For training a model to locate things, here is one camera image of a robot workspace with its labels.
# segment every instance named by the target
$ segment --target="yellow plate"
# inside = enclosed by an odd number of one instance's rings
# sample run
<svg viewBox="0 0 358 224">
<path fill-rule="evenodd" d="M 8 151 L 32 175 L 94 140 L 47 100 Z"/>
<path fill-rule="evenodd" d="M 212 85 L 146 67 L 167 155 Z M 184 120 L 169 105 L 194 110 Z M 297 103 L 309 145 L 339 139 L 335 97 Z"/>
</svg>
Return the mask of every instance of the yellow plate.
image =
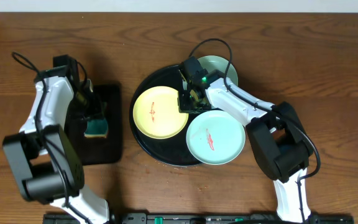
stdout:
<svg viewBox="0 0 358 224">
<path fill-rule="evenodd" d="M 179 113 L 178 91 L 167 86 L 144 91 L 134 105 L 136 127 L 150 138 L 166 139 L 178 134 L 188 117 L 187 113 Z"/>
</svg>

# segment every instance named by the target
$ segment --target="wooden table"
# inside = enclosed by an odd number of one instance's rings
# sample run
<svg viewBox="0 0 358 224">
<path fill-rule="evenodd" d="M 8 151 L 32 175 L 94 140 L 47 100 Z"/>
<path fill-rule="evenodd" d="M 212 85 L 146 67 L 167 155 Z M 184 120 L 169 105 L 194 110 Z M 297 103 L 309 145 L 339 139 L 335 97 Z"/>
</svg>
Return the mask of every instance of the wooden table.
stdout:
<svg viewBox="0 0 358 224">
<path fill-rule="evenodd" d="M 2 139 L 18 132 L 35 96 L 35 74 L 11 58 L 13 50 L 40 69 L 70 54 L 95 84 L 122 84 L 122 160 L 85 167 L 85 182 L 115 211 L 275 211 L 273 183 L 249 143 L 226 165 L 181 168 L 151 158 L 131 133 L 129 103 L 139 83 L 210 37 L 231 45 L 241 88 L 295 107 L 322 160 L 306 182 L 312 211 L 350 213 L 358 223 L 358 14 L 128 13 L 0 13 L 0 223 L 40 223 L 58 211 L 21 198 L 2 152 Z M 196 53 L 203 55 L 227 57 L 227 49 L 210 43 Z M 310 170 L 315 165 L 313 156 Z"/>
</svg>

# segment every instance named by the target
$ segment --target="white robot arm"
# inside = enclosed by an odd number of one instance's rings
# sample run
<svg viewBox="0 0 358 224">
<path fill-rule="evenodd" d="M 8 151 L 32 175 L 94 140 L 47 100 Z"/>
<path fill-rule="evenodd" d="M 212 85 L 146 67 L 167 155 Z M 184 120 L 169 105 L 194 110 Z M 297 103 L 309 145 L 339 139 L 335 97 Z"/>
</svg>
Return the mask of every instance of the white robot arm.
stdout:
<svg viewBox="0 0 358 224">
<path fill-rule="evenodd" d="M 269 108 L 273 106 L 272 103 L 264 102 L 256 97 L 250 95 L 246 91 L 240 89 L 233 84 L 230 78 L 227 78 L 227 84 L 231 86 L 237 94 L 248 99 L 253 103 L 258 103 L 259 106 Z M 206 96 L 212 106 L 224 110 L 229 113 L 233 118 L 238 120 L 244 127 L 246 127 L 254 118 L 261 118 L 267 112 L 254 108 L 252 105 L 240 100 L 228 91 L 224 85 L 223 78 L 219 78 L 215 82 L 210 84 L 210 87 L 206 90 Z M 298 197 L 298 186 L 296 184 L 299 176 L 306 174 L 306 168 L 300 169 L 290 176 L 288 182 L 283 183 L 280 180 L 274 180 L 274 187 L 277 195 L 277 214 L 283 221 L 289 222 L 302 222 L 302 216 L 300 213 L 300 201 Z M 301 180 L 301 194 L 303 197 L 303 213 L 305 217 L 310 215 L 310 209 L 306 202 L 305 192 L 305 180 Z"/>
<path fill-rule="evenodd" d="M 290 115 L 293 120 L 299 121 L 293 108 L 288 103 L 276 107 L 272 103 L 262 101 L 226 78 L 227 85 L 236 96 L 226 88 L 221 72 L 215 70 L 208 73 L 194 57 L 185 60 L 180 71 L 188 84 L 179 92 L 181 112 L 199 113 L 203 110 L 219 108 L 238 120 L 247 130 L 259 167 L 274 182 L 278 216 L 283 221 L 302 223 L 297 181 L 299 177 L 306 174 L 308 157 L 312 151 L 296 131 L 291 132 L 291 126 L 267 113 L 274 108 L 276 113 L 287 113 L 286 115 Z M 256 103 L 266 110 L 256 108 L 254 106 Z M 281 142 L 274 140 L 271 135 L 277 129 L 285 129 L 287 135 L 279 140 Z M 306 202 L 304 179 L 301 180 L 300 189 L 302 212 L 307 218 L 311 212 Z"/>
<path fill-rule="evenodd" d="M 30 115 L 18 134 L 5 137 L 3 149 L 25 200 L 62 208 L 81 224 L 103 224 L 109 221 L 108 203 L 85 185 L 81 161 L 63 131 L 67 116 L 100 116 L 101 106 L 93 96 L 91 81 L 80 84 L 73 58 L 55 57 L 53 64 L 53 69 L 40 72 L 35 79 L 37 94 Z M 40 78 L 47 86 L 44 96 Z M 35 125 L 38 108 L 44 143 Z M 30 160 L 47 154 L 46 147 L 56 162 L 33 166 Z M 66 175 L 65 183 L 59 169 Z"/>
</svg>

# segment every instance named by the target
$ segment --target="black base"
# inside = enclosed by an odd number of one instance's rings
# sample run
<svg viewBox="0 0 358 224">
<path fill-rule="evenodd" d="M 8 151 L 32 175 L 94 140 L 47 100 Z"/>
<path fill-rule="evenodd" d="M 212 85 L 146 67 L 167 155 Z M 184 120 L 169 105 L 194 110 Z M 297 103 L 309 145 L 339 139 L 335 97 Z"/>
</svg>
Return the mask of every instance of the black base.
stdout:
<svg viewBox="0 0 358 224">
<path fill-rule="evenodd" d="M 96 85 L 94 93 L 107 103 L 105 117 L 109 125 L 106 138 L 85 138 L 86 121 L 66 121 L 65 132 L 82 164 L 118 162 L 122 156 L 121 92 L 119 85 Z"/>
<path fill-rule="evenodd" d="M 136 99 L 146 90 L 155 86 L 168 86 L 179 90 L 182 78 L 178 65 L 161 68 L 149 75 L 136 89 L 129 107 L 129 124 L 136 141 L 154 159 L 174 166 L 195 166 L 201 164 L 189 151 L 186 143 L 186 132 L 190 123 L 198 114 L 189 114 L 186 126 L 175 136 L 167 139 L 154 139 L 139 131 L 134 122 L 134 105 Z"/>
<path fill-rule="evenodd" d="M 128 213 L 121 221 L 110 224 L 230 224 L 283 223 L 276 214 L 252 215 L 146 215 Z M 44 215 L 43 224 L 80 224 L 70 215 Z M 347 215 L 310 215 L 305 224 L 354 224 L 353 217 Z"/>
</svg>

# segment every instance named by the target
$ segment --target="green sponge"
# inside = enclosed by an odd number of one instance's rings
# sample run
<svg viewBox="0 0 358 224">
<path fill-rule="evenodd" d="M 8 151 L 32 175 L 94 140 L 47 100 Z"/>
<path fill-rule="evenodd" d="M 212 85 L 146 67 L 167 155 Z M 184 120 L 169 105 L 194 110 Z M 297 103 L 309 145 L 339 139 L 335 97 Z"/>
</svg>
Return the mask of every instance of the green sponge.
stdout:
<svg viewBox="0 0 358 224">
<path fill-rule="evenodd" d="M 86 138 L 106 138 L 109 125 L 106 119 L 93 119 L 88 121 L 88 127 L 84 132 Z"/>
</svg>

